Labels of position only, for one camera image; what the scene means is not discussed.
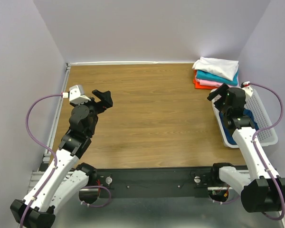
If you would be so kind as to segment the dark blue t shirt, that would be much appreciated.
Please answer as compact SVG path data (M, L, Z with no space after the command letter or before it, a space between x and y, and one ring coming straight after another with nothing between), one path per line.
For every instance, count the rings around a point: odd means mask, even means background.
M224 115L222 112L219 112L219 117L223 126L227 142L231 145L237 145L237 143L234 141L232 137L232 134L230 133L229 128L225 125ZM238 121L241 127L252 127L256 131L259 130L258 124L254 120L253 113L250 110L244 109L242 117L244 118L244 120Z

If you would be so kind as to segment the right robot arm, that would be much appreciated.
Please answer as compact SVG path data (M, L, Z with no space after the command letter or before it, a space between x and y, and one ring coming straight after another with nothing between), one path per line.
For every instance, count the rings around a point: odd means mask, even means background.
M209 174L209 181L214 186L222 183L230 186L241 198L244 209L249 212L279 211L281 220L285 215L285 178L282 178L267 158L258 134L263 129L256 126L244 113L247 101L253 96L250 82L240 87L222 84L210 92L208 100L212 102L222 137L225 133L236 142L249 171L249 177L241 174L230 163L215 163Z

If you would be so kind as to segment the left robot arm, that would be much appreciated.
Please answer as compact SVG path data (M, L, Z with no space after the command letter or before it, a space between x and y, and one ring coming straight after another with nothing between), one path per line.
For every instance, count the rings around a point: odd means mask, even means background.
M76 85L57 96L68 99L73 106L69 118L69 129L62 137L58 150L38 141L27 125L29 136L53 155L53 160L33 189L23 198L12 202L10 210L21 228L52 227L59 209L81 189L95 189L99 197L101 190L110 190L97 178L97 170L86 163L78 165L69 179L66 178L73 165L82 157L91 144L98 122L98 115L113 107L110 91L92 91L94 97L85 95L82 86Z

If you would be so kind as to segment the pink folded t shirt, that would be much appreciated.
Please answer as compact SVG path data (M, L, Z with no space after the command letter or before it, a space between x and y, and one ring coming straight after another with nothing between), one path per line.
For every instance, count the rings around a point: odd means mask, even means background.
M201 86L220 87L221 85L223 85L220 82L203 80L203 79L199 79L198 82Z

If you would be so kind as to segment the orange folded t shirt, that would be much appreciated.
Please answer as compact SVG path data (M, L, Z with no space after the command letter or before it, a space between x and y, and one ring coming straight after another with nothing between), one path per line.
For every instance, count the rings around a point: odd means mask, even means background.
M196 70L193 70L193 84L195 85L195 88L196 89L208 89L208 90L211 90L211 89L215 89L217 87L211 87L211 86L202 86L199 84L198 82L198 79L196 78L196 75L197 75L197 71Z

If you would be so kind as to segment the teal folded t shirt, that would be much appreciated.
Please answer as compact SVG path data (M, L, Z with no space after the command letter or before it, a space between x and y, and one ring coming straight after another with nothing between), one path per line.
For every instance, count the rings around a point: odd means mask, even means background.
M196 75L197 79L204 79L204 80L210 80L210 81L216 81L216 82L220 82L223 84L227 84L229 86L238 86L238 72L235 73L232 81L219 77L217 75L208 73L208 72L204 72L201 70L197 70L197 75Z

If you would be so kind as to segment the white folded t shirt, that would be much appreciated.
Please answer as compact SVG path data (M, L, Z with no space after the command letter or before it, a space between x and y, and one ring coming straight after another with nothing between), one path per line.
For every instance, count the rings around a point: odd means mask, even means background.
M232 81L238 71L239 63L235 60L200 57L192 69L201 70L226 80Z

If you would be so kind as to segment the white plastic basket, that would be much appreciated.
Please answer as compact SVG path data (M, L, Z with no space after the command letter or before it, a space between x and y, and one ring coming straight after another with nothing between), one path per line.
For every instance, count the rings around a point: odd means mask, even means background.
M250 88L253 91L253 93L252 93L252 96L247 100L247 103L245 104L245 108L252 112L254 121L257 123L259 128L265 128L265 127L271 126L272 122L267 114L267 111L256 89L252 86L249 86L248 88ZM219 100L220 97L221 97L220 95L217 95L213 100L211 100L212 109L213 109L215 118L217 120L218 126L219 126L219 130L220 130L220 134L221 134L224 146L235 149L235 148L238 148L238 146L229 143L227 139L227 135L225 134L224 129L223 129L223 123L220 120L219 110L214 106L214 103L217 100ZM274 128L261 131L257 135L257 137L262 147L267 147L267 146L275 145L278 143L278 137L277 137L277 134Z

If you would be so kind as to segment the white table edge strip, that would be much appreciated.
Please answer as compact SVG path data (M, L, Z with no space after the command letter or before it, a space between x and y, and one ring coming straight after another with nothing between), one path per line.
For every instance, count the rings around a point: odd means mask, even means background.
M104 65L156 65L156 64L194 64L191 61L93 61L67 63L72 66L104 66Z

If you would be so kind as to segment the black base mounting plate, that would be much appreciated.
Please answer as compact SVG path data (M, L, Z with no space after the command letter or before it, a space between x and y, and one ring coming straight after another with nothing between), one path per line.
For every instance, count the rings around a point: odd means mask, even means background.
M211 177L211 167L174 167L147 169L98 169L95 184L105 189L82 189L79 198L176 198L195 197L227 202L237 197L227 184Z

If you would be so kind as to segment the aluminium frame rail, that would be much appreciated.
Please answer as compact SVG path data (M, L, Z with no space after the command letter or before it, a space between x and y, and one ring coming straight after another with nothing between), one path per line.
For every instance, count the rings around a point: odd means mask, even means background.
M69 73L70 73L70 68L71 68L70 64L66 63L66 70L65 70L65 75L64 75L62 87L61 87L61 92L64 92L66 89L68 78L69 78ZM59 121L59 117L60 117L60 113L61 113L62 104L63 104L63 98L59 98L58 102L57 102L57 108L55 111L55 115L54 115L54 120L53 120L53 123L52 123L51 128L50 128L49 137L48 137L48 140L46 142L46 146L51 148L51 149L53 148L53 144L54 144L54 139L55 139L55 135L56 135L56 131L57 131L57 125L58 125L58 121ZM49 164L51 163L50 160L51 160L51 152L49 152L47 149L45 149L44 153L43 153L42 161L40 163L40 166L38 167L38 169L36 171L32 172L29 187L28 187L28 192L30 191L31 184L34 181L33 178L35 176L37 176L38 174L43 174L43 172L46 171Z

